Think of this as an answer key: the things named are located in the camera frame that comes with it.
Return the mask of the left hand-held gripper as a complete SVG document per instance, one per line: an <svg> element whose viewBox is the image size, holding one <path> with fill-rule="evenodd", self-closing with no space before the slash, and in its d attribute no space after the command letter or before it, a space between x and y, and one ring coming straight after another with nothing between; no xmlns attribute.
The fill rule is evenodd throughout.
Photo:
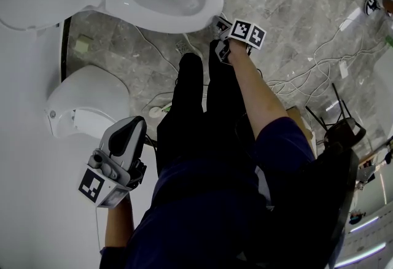
<svg viewBox="0 0 393 269"><path fill-rule="evenodd" d="M146 121L135 116L119 120L103 134L88 159L78 191L97 208L114 208L142 183L141 161Z"/></svg>

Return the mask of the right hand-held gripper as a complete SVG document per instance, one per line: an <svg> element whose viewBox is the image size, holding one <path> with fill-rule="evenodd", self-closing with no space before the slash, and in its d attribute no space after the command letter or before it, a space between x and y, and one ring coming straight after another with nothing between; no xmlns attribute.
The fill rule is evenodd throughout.
<svg viewBox="0 0 393 269"><path fill-rule="evenodd" d="M259 25L241 19L235 19L234 23L230 23L223 17L215 16L214 27L219 31L219 42L215 53L218 59L225 64L229 64L230 39L245 43L247 54L250 55L253 49L261 50L266 37L266 31Z"/></svg>

